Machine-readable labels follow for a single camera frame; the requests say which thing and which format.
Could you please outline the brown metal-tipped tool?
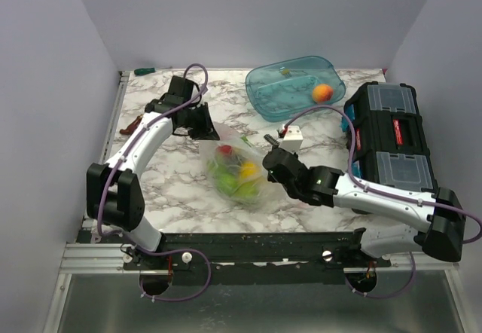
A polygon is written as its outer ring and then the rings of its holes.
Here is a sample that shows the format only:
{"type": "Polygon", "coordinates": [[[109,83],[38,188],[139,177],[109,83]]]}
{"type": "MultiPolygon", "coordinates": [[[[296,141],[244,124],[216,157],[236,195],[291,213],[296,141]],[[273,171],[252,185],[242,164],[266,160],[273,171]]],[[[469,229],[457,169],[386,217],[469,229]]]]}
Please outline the brown metal-tipped tool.
{"type": "Polygon", "coordinates": [[[142,115],[139,115],[128,126],[126,126],[125,128],[121,128],[119,130],[119,134],[121,134],[122,136],[131,136],[136,131],[138,126],[141,124],[141,122],[142,122],[142,115]]]}

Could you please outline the aluminium side rail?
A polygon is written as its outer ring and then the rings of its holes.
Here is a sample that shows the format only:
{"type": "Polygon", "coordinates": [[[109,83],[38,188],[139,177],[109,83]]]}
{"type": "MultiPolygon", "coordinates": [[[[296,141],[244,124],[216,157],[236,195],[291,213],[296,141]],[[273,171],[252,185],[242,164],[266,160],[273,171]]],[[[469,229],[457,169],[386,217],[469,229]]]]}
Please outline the aluminium side rail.
{"type": "Polygon", "coordinates": [[[107,127],[107,131],[106,131],[105,138],[104,138],[102,153],[101,153],[101,155],[99,157],[99,161],[98,161],[98,163],[100,163],[100,164],[104,164],[105,161],[108,160],[108,158],[110,156],[111,149],[112,149],[112,146],[113,146],[113,143],[114,143],[115,134],[116,134],[117,124],[118,124],[120,114],[121,114],[121,110],[122,110],[122,105],[123,105],[128,81],[130,79],[130,72],[129,71],[120,71],[119,75],[120,75],[120,80],[119,80],[119,84],[117,86],[117,92],[116,92],[115,99],[114,99],[114,105],[113,105],[112,113],[111,113],[110,118],[109,118],[108,127],[107,127]]]}

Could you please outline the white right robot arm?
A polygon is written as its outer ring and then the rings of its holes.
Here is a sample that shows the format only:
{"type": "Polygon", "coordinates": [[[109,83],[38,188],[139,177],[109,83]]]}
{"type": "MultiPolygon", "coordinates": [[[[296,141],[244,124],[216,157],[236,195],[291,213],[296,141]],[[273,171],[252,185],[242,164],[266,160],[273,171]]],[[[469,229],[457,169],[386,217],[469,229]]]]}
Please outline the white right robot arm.
{"type": "Polygon", "coordinates": [[[381,215],[398,222],[386,231],[364,231],[346,248],[348,261],[361,267],[372,258],[399,252],[424,252],[439,261],[462,258],[465,216],[454,191],[406,191],[353,179],[327,166],[306,167],[296,154],[274,148],[263,159],[270,182],[311,206],[340,207],[381,215]]]}

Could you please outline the teal plastic tray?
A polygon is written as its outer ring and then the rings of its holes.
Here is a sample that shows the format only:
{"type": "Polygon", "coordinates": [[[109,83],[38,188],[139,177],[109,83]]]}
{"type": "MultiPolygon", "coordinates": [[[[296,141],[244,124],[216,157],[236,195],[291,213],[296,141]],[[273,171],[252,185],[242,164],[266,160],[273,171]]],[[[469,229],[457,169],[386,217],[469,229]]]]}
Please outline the teal plastic tray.
{"type": "Polygon", "coordinates": [[[251,70],[245,79],[246,93],[254,110],[268,122],[281,122],[316,104],[312,91],[318,84],[334,89],[327,104],[340,101],[346,86],[332,63],[320,56],[298,57],[251,70]],[[289,69],[284,76],[280,69],[289,69]]]}

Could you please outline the orange fake peach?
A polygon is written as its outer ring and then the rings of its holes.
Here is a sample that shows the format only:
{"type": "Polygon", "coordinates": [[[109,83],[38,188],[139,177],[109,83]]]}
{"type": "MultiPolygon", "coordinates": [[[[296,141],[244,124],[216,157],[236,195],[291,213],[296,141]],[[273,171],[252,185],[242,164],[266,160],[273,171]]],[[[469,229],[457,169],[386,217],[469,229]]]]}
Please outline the orange fake peach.
{"type": "Polygon", "coordinates": [[[328,84],[318,84],[313,88],[312,98],[316,103],[329,101],[334,94],[334,89],[328,84]]]}

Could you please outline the red fake fruit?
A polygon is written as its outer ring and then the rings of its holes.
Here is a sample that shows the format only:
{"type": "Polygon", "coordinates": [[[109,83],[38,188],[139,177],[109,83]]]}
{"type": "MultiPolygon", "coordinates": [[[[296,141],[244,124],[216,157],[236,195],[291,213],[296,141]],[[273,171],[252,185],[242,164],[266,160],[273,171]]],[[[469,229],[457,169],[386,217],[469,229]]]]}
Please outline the red fake fruit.
{"type": "Polygon", "coordinates": [[[220,145],[216,148],[216,152],[221,156],[229,157],[233,153],[233,147],[231,145],[220,145]]]}

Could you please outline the aluminium front rail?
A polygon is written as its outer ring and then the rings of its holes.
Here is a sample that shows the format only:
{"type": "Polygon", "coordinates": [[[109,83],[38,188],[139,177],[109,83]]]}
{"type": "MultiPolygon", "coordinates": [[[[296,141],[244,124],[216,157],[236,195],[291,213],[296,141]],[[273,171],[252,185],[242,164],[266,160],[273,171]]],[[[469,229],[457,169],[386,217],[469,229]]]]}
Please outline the aluminium front rail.
{"type": "MultiPolygon", "coordinates": [[[[459,263],[447,263],[430,258],[421,252],[413,253],[416,270],[457,270],[459,263]]],[[[131,264],[132,259],[121,251],[120,244],[67,244],[60,263],[61,274],[107,274],[107,273],[134,273],[146,274],[167,273],[166,269],[151,269],[141,263],[131,264]]],[[[377,263],[376,272],[384,271],[409,271],[411,264],[408,254],[395,254],[389,256],[389,266],[377,263]]],[[[308,261],[296,261],[283,258],[281,261],[248,263],[248,267],[281,266],[301,269],[308,267],[308,261]]],[[[214,270],[223,267],[241,267],[241,263],[214,262],[214,270]]]]}

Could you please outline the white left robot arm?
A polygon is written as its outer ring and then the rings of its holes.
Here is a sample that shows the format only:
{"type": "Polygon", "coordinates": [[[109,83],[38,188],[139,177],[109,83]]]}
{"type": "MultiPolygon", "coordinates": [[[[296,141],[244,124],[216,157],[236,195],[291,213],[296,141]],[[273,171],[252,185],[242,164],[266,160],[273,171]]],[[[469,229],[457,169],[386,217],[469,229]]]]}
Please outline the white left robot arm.
{"type": "Polygon", "coordinates": [[[167,251],[160,246],[162,233],[145,217],[140,177],[179,127],[193,140],[220,139],[207,103],[193,105],[169,95],[146,106],[140,125],[117,154],[87,169],[87,214],[97,221],[97,234],[125,237],[142,250],[141,260],[151,269],[166,263],[167,251]]]}

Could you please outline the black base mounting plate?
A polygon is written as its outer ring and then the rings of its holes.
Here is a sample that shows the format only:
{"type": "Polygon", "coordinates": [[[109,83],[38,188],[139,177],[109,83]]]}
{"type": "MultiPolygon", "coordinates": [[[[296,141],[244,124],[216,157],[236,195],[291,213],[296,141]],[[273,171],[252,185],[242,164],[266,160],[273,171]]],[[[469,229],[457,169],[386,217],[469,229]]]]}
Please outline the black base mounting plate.
{"type": "Polygon", "coordinates": [[[124,258],[122,270],[139,272],[147,284],[178,286],[344,283],[346,269],[367,270],[390,262],[360,250],[363,231],[328,233],[167,234],[164,256],[153,256],[110,238],[104,247],[124,258]]]}

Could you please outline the green fake fruit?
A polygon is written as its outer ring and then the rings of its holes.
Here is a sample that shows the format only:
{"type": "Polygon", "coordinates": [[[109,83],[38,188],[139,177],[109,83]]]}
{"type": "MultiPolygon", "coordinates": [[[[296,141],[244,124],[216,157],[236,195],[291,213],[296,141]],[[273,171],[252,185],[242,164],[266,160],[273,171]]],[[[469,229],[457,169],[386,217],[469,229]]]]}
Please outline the green fake fruit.
{"type": "Polygon", "coordinates": [[[221,195],[237,203],[254,203],[259,197],[256,181],[241,182],[230,173],[216,175],[215,187],[221,195]]]}

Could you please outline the clear plastic bag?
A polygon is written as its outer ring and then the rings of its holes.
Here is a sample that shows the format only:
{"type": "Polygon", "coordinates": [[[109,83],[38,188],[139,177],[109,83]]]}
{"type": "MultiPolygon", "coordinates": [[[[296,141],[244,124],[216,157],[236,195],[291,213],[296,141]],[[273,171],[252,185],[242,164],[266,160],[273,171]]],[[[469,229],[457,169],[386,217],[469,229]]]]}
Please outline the clear plastic bag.
{"type": "Polygon", "coordinates": [[[282,189],[267,181],[267,172],[262,167],[263,151],[256,148],[247,138],[226,124],[214,123],[214,127],[220,136],[219,140],[202,140],[199,143],[200,160],[203,165],[206,178],[218,193],[219,197],[230,203],[251,208],[253,206],[267,206],[282,197],[282,189]],[[216,152],[220,145],[231,145],[233,153],[229,157],[221,156],[216,152]],[[258,165],[259,173],[250,179],[239,178],[239,168],[246,161],[258,165]],[[221,173],[230,173],[239,181],[256,181],[259,188],[259,197],[254,203],[237,203],[221,195],[215,187],[215,176],[221,173]]]}

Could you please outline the yellow fake fruit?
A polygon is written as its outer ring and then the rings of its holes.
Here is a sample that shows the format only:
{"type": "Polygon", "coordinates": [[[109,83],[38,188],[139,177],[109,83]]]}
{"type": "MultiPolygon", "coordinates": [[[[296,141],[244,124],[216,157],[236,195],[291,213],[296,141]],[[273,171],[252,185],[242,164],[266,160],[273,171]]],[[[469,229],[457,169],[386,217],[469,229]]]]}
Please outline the yellow fake fruit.
{"type": "Polygon", "coordinates": [[[250,179],[259,173],[258,165],[251,161],[246,161],[239,168],[239,178],[250,179]]]}

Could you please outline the black tool box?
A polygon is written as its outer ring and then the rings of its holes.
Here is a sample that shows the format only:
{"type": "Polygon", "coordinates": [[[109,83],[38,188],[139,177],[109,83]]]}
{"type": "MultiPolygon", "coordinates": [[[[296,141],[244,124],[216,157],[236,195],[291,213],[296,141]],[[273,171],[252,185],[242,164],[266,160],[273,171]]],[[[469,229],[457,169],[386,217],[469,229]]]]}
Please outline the black tool box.
{"type": "Polygon", "coordinates": [[[341,129],[348,139],[348,123],[355,129],[354,176],[407,191],[437,191],[414,87],[364,83],[343,111],[348,118],[341,119],[341,129]]]}

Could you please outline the green handled screwdriver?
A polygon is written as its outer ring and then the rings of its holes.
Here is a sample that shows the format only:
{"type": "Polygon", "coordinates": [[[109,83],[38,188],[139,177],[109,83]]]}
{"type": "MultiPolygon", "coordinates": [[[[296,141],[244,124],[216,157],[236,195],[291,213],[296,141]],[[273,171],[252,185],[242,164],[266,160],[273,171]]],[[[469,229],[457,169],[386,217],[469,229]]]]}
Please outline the green handled screwdriver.
{"type": "Polygon", "coordinates": [[[134,69],[133,74],[135,76],[145,76],[145,75],[154,74],[159,71],[169,70],[171,68],[172,66],[163,67],[163,68],[156,68],[156,67],[139,68],[139,69],[134,69]]]}

